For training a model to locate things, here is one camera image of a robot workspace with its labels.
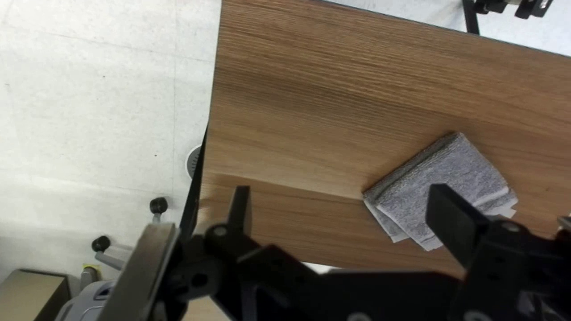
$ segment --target wooden board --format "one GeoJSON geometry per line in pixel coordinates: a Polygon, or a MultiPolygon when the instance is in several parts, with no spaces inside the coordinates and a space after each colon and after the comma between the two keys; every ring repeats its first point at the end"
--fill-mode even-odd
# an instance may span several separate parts
{"type": "Polygon", "coordinates": [[[571,210],[571,59],[309,0],[224,5],[202,221],[254,187],[254,237],[302,260],[461,273],[393,244],[361,194],[463,130],[543,235],[571,210]]]}

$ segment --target gray cloth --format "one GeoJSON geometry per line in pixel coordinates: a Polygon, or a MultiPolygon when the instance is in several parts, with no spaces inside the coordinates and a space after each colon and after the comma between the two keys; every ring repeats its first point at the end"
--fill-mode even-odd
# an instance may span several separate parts
{"type": "Polygon", "coordinates": [[[484,214],[509,214],[518,201],[504,176],[463,134],[450,134],[365,192],[365,203],[390,237],[409,235],[425,250],[439,248],[439,239],[425,223],[429,189],[448,184],[484,214]]]}

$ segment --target white surface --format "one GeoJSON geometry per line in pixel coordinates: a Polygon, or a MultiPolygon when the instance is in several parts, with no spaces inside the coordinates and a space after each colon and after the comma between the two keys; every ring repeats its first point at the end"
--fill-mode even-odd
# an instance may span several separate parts
{"type": "MultiPolygon", "coordinates": [[[[452,0],[345,3],[464,30],[452,0]]],[[[570,53],[570,16],[555,0],[547,19],[481,21],[488,36],[570,53]]],[[[218,19],[220,0],[0,0],[0,278],[79,274],[97,235],[134,244],[159,194],[179,219],[218,19]]]]}

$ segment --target folded towel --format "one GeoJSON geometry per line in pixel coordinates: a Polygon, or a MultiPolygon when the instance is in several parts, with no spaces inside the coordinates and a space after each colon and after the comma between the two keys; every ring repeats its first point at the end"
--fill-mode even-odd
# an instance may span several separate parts
{"type": "Polygon", "coordinates": [[[365,203],[395,242],[413,237],[434,250],[441,242],[425,223],[432,184],[452,185],[484,214],[514,214],[514,191],[463,134],[445,135],[391,171],[365,192],[365,203]]]}

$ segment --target wood grain surface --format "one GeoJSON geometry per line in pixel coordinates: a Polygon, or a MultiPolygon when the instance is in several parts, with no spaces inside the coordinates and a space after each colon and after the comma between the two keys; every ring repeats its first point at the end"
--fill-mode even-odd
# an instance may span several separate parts
{"type": "Polygon", "coordinates": [[[463,130],[543,235],[571,212],[571,59],[309,0],[224,5],[202,221],[254,187],[254,237],[302,260],[461,273],[393,244],[363,191],[463,130]]]}

